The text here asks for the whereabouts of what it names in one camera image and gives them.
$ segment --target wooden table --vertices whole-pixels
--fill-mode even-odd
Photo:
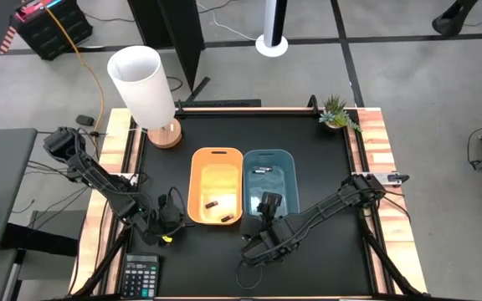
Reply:
[[[237,110],[269,110],[271,108],[238,108]],[[274,108],[275,110],[312,110],[311,108]],[[222,110],[217,109],[184,109],[184,110]],[[350,109],[357,110],[360,126],[362,127],[363,145],[367,155],[367,164],[370,171],[396,171],[393,161],[392,148],[388,140],[386,126],[379,108]],[[131,114],[128,109],[113,109],[110,113],[107,135],[100,156],[100,164],[111,173],[121,172],[126,142],[129,135]],[[128,172],[136,168],[137,150],[139,148],[141,131],[136,131]],[[357,147],[356,136],[353,130],[349,130],[351,149],[353,151],[356,171],[362,171],[361,155]],[[387,188],[389,191],[401,193],[400,188]],[[387,194],[397,204],[406,208],[405,201],[400,196]],[[105,254],[107,237],[110,223],[113,217],[110,208],[106,207],[103,223],[100,225],[105,198],[97,191],[93,191],[90,197],[89,208],[85,218],[85,225],[80,240],[79,271],[75,281],[74,292],[83,286],[88,277],[94,272],[95,266]],[[393,260],[399,271],[419,291],[426,292],[423,273],[419,263],[416,245],[412,229],[406,215],[400,212],[390,202],[381,200],[379,215],[382,225],[382,233],[386,243],[388,256]],[[378,257],[372,251],[373,263],[377,277],[378,290],[381,293],[387,291],[382,276],[382,267]],[[106,293],[114,293],[117,279],[120,256],[117,256],[111,265],[108,277]]]

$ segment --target potted plant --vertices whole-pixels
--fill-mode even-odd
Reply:
[[[362,131],[359,125],[351,120],[349,114],[345,110],[345,100],[341,100],[339,95],[331,95],[331,97],[323,103],[325,112],[320,115],[319,122],[324,123],[329,129],[340,129],[344,126]]]

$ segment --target orange bin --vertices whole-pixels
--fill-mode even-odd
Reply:
[[[243,154],[205,147],[192,155],[187,212],[199,223],[230,225],[243,215]]]

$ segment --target translucent blue plastic tub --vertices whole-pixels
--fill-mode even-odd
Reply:
[[[254,172],[271,168],[272,171]],[[293,156],[285,150],[252,150],[243,158],[243,211],[259,215],[264,192],[278,193],[282,203],[276,217],[299,213],[299,192]]]

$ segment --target calculator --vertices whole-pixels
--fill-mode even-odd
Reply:
[[[159,256],[151,253],[126,254],[122,277],[122,298],[154,298],[159,278]]]

